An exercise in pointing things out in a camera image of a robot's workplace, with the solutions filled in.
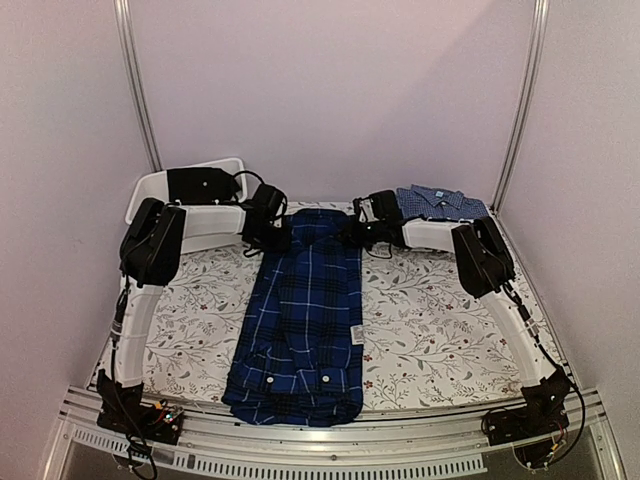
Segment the white plastic bin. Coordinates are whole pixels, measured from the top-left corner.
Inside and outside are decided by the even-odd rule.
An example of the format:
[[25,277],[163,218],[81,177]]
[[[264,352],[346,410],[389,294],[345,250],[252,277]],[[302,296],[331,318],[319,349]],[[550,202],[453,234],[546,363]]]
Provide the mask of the white plastic bin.
[[[142,203],[152,197],[167,203],[170,200],[167,172],[161,171],[141,177],[133,191],[125,223],[130,225]],[[181,252],[191,253],[241,242],[240,232],[244,212],[236,206],[187,205]]]

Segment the dark blue plaid shirt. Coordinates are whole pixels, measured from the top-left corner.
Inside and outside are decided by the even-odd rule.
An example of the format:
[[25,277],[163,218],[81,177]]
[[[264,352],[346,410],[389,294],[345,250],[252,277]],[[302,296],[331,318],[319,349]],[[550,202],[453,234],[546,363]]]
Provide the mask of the dark blue plaid shirt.
[[359,248],[339,210],[289,215],[291,244],[264,253],[222,401],[253,425],[329,427],[363,408]]

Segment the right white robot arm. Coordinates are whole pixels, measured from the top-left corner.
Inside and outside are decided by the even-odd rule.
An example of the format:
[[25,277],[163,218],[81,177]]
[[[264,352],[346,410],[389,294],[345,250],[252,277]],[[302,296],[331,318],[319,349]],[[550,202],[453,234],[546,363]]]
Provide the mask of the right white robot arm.
[[368,249],[387,243],[404,249],[430,249],[454,255],[458,279],[489,312],[507,341],[528,406],[517,415],[517,427],[537,436],[552,424],[559,405],[572,390],[563,368],[546,352],[516,285],[514,262],[496,223],[484,217],[471,223],[410,220],[402,224],[353,217],[344,241]]

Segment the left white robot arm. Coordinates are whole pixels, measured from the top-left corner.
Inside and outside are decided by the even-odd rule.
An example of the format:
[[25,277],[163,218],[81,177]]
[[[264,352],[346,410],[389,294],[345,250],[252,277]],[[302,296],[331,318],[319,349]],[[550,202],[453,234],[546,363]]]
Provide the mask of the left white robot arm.
[[163,289],[175,278],[184,253],[245,243],[255,252],[283,252],[291,233],[283,217],[287,199],[254,196],[239,205],[183,206],[144,199],[120,247],[121,293],[111,326],[111,365],[98,390],[118,395],[108,410],[128,434],[148,426],[148,412],[129,396],[141,394],[144,351]]

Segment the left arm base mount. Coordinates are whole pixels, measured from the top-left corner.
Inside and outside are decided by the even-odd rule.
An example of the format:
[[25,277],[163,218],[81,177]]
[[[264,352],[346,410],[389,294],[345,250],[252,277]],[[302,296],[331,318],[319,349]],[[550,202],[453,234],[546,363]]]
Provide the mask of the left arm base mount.
[[97,425],[146,441],[177,445],[182,433],[184,409],[160,400],[153,405],[141,404],[124,396],[103,399]]

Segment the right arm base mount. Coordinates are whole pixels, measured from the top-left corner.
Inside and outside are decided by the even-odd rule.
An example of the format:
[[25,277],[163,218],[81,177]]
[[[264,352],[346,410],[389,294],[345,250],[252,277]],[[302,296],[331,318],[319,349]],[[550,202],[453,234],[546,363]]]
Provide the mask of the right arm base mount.
[[569,419],[562,406],[549,414],[536,407],[489,410],[481,431],[490,446],[511,444],[516,461],[527,470],[548,468],[566,445]]

